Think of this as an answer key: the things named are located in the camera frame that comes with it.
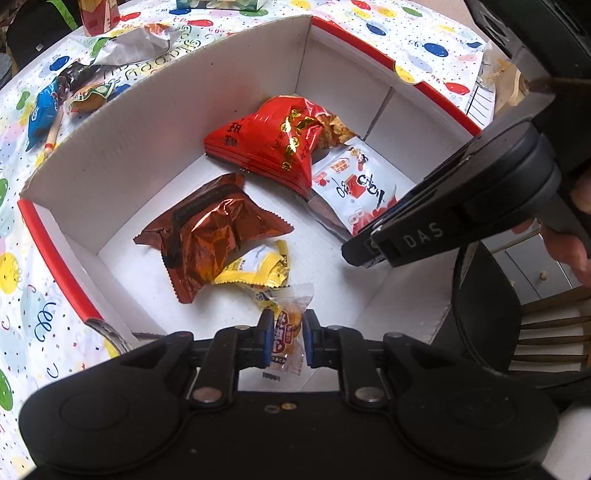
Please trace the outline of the person right hand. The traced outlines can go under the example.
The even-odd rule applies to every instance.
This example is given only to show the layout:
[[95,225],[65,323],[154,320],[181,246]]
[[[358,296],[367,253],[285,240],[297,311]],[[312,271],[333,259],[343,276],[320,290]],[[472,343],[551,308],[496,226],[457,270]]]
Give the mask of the person right hand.
[[[590,215],[590,171],[586,171],[575,182],[570,191],[574,207]],[[566,264],[575,278],[585,287],[590,287],[590,256],[583,238],[572,228],[559,231],[547,223],[541,223],[541,232],[549,255]]]

